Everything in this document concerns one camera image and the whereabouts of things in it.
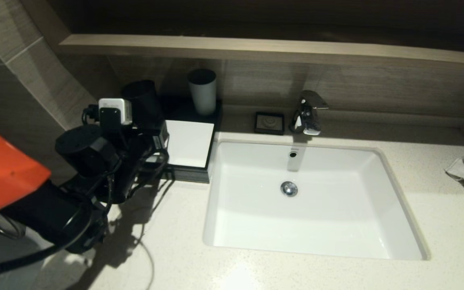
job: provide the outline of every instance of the black soap dish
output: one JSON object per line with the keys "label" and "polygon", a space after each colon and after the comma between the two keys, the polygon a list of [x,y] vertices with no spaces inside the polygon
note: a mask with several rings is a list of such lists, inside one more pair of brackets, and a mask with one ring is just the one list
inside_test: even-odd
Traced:
{"label": "black soap dish", "polygon": [[284,114],[256,112],[254,132],[284,135]]}

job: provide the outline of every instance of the faucet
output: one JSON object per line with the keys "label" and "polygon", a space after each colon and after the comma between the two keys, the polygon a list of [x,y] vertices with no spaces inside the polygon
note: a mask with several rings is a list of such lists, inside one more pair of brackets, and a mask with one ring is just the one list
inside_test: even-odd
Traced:
{"label": "faucet", "polygon": [[328,109],[326,101],[315,91],[302,91],[298,109],[289,124],[289,130],[295,134],[317,136],[322,132],[317,110]]}

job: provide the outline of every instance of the white cup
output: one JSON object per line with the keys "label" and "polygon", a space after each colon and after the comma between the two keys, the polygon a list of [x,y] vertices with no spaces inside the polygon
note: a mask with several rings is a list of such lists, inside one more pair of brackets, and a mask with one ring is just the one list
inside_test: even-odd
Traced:
{"label": "white cup", "polygon": [[195,108],[201,116],[208,116],[216,110],[216,73],[199,68],[187,75],[189,90]]}

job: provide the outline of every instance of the drain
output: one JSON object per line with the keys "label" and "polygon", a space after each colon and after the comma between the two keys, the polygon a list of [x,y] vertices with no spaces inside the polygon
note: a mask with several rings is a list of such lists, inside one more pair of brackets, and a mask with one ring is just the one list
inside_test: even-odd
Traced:
{"label": "drain", "polygon": [[298,193],[298,187],[291,181],[286,181],[280,185],[280,191],[282,191],[285,196],[294,197]]}

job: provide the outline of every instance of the countertop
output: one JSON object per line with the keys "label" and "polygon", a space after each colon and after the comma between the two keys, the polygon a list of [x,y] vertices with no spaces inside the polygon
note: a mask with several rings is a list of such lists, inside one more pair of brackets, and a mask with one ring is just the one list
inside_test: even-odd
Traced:
{"label": "countertop", "polygon": [[[289,135],[248,134],[241,130],[242,124],[252,127],[233,118],[224,123],[228,132],[220,132],[219,141],[293,142]],[[113,206],[111,215],[121,215],[121,219],[105,243],[95,253],[88,252],[86,259],[66,252],[49,259],[35,289],[464,290],[464,187],[444,173],[451,162],[464,156],[462,133],[455,128],[339,121],[324,122],[323,127],[324,133],[309,140],[308,145],[371,147],[383,152],[425,246],[427,260],[206,246],[202,235],[210,185],[174,182],[149,222],[145,217],[145,208],[151,203],[148,193],[138,193],[122,213]]]}

